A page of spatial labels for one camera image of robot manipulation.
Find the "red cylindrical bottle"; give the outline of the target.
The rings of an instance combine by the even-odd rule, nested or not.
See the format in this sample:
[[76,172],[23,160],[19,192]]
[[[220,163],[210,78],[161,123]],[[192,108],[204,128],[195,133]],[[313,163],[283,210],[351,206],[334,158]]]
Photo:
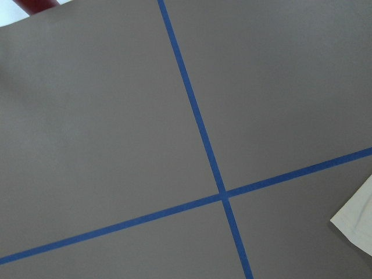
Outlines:
[[14,0],[14,3],[28,15],[34,15],[60,5],[56,0]]

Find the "cream long-sleeve graphic shirt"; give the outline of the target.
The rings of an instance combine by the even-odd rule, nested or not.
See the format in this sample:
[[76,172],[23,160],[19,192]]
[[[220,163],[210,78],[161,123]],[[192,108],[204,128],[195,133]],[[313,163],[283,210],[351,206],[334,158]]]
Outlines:
[[371,256],[371,176],[330,222],[349,242]]

